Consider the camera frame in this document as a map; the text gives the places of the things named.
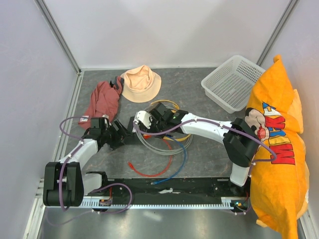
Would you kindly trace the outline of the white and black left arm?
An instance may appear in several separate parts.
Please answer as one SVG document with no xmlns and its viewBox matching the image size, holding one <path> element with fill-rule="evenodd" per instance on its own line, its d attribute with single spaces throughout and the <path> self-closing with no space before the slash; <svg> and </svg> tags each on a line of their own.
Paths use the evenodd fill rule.
<svg viewBox="0 0 319 239">
<path fill-rule="evenodd" d="M 88 194 L 104 196 L 109 189 L 124 187 L 123 183 L 110 183 L 105 172 L 82 173 L 83 166 L 104 145 L 117 149 L 134 140 L 133 129 L 124 127 L 118 120 L 110 122 L 106 117 L 90 119 L 76 147 L 66 156 L 45 166 L 43 203 L 47 207 L 79 207 Z"/>
</svg>

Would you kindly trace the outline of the black network switch box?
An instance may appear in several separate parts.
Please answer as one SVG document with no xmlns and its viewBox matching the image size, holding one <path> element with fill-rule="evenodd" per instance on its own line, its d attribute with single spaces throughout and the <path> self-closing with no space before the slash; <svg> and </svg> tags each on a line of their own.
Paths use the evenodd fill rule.
<svg viewBox="0 0 319 239">
<path fill-rule="evenodd" d="M 136 128 L 139 126 L 139 121 L 134 116 L 130 117 L 127 130 L 130 136 L 136 136 Z"/>
</svg>

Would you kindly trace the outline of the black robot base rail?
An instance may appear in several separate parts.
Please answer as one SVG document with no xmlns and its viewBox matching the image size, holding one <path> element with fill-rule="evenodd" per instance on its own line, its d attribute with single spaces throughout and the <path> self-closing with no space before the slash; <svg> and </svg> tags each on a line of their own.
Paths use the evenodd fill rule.
<svg viewBox="0 0 319 239">
<path fill-rule="evenodd" d="M 239 187 L 229 178 L 173 178 L 153 184 L 154 178 L 110 179 L 110 183 L 123 183 L 99 194 L 86 197 L 114 199 L 116 203 L 217 203 L 221 197 L 249 197 L 250 184 Z"/>
</svg>

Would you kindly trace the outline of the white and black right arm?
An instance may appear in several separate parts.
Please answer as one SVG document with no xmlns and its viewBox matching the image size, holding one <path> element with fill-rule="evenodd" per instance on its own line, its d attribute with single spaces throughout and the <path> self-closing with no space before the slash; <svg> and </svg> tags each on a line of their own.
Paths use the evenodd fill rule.
<svg viewBox="0 0 319 239">
<path fill-rule="evenodd" d="M 142 117 L 141 129 L 155 135 L 169 132 L 198 135 L 221 143 L 232 162 L 228 190 L 234 196 L 246 191 L 251 162 L 259 147 L 259 139 L 243 119 L 218 121 L 199 117 L 188 111 L 173 112 L 162 103 L 137 113 Z"/>
</svg>

